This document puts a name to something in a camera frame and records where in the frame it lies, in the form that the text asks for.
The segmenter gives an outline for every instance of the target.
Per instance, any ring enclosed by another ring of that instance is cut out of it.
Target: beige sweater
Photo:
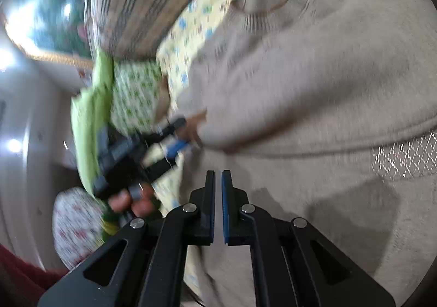
[[[430,0],[234,2],[178,99],[208,111],[183,199],[230,169],[253,204],[307,218],[400,305],[437,254],[436,140],[421,137],[437,126],[436,31]],[[254,306],[249,249],[224,246],[221,216],[198,256],[204,300]]]

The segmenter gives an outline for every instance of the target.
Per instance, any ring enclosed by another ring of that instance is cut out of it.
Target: metal rivet
[[[246,204],[241,206],[241,210],[244,213],[253,213],[253,211],[255,211],[255,206],[250,204],[250,203],[246,203]]]
[[[296,228],[305,228],[307,226],[307,224],[308,224],[308,222],[306,221],[306,219],[302,218],[302,217],[298,217],[298,218],[295,218],[293,220],[293,225]]]
[[[186,213],[192,213],[197,209],[197,206],[193,203],[187,203],[183,206],[183,211]]]
[[[142,218],[134,218],[132,221],[131,221],[131,227],[133,228],[133,229],[137,229],[137,228],[142,228],[142,227],[144,227],[144,220],[142,219]]]

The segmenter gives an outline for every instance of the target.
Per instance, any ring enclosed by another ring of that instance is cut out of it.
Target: green floral fabric
[[[156,62],[114,64],[111,124],[123,135],[150,131],[162,74]]]

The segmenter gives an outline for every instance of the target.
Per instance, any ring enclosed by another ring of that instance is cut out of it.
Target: white wall
[[[67,95],[10,43],[3,29],[0,48],[14,57],[14,65],[0,72],[0,98],[7,101],[0,129],[0,220],[9,235],[0,225],[0,243],[35,265],[59,268],[51,230],[57,194],[51,165],[55,118]],[[23,141],[21,154],[6,149],[11,138]]]

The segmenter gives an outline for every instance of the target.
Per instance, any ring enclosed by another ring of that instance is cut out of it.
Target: red fabric
[[[14,285],[32,302],[38,302],[43,293],[65,275],[25,263],[1,244],[0,263]]]

